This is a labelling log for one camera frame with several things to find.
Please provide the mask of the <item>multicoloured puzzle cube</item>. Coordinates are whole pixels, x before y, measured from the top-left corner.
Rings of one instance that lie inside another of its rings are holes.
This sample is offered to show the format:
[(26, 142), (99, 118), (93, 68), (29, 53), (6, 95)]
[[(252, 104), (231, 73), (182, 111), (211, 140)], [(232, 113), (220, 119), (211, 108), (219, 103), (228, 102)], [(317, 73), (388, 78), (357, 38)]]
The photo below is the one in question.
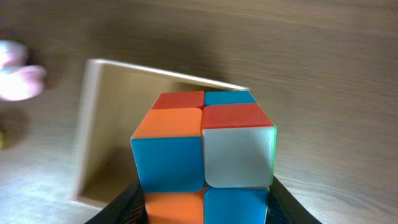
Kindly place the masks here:
[(160, 94), (131, 138), (147, 222), (265, 224), (276, 140), (249, 91)]

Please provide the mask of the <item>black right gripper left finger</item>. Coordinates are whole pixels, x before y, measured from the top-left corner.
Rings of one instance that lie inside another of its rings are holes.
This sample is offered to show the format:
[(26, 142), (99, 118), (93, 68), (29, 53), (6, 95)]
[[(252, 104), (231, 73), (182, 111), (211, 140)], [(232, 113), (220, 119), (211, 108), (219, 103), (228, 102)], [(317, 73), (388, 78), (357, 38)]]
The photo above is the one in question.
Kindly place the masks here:
[(138, 180), (85, 224), (146, 224), (144, 194)]

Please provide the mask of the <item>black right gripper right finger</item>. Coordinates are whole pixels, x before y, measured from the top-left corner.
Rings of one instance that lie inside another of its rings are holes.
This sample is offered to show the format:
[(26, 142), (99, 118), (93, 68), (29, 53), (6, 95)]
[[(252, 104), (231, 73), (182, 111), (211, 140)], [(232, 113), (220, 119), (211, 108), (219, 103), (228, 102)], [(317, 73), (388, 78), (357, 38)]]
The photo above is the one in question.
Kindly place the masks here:
[(276, 178), (270, 187), (266, 224), (321, 224)]

